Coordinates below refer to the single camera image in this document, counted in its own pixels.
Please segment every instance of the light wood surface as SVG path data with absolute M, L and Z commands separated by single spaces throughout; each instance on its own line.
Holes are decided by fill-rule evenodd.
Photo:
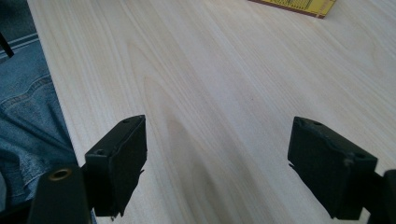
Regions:
M 146 172 L 114 223 L 365 223 L 331 220 L 289 168 L 294 116 L 396 168 L 394 0 L 338 0 L 325 20 L 246 0 L 29 6 L 80 164 L 147 116 Z

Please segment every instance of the black metal stand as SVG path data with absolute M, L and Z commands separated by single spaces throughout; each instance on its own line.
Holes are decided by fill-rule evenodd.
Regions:
M 0 46 L 3 48 L 3 50 L 6 52 L 9 58 L 14 55 L 14 52 L 12 51 L 11 47 L 9 46 L 6 39 L 3 37 L 1 33 L 0 33 Z

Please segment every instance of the blue denim fabric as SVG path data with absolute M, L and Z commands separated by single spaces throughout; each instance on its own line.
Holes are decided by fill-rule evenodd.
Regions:
M 6 209 L 7 188 L 3 175 L 0 173 L 0 212 Z
M 77 164 L 39 42 L 0 64 L 0 172 L 7 206 L 34 197 L 38 178 Z

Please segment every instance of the wood grain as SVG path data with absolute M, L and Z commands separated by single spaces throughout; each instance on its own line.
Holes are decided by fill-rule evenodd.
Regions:
M 395 1 L 339 0 L 325 20 L 245 0 L 29 6 L 80 164 L 147 116 L 146 172 L 115 223 L 344 223 L 288 166 L 294 116 L 396 167 Z

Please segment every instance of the yellow ruler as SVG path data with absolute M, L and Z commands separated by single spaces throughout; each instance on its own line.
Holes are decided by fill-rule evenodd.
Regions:
M 323 19 L 335 0 L 249 0 Z

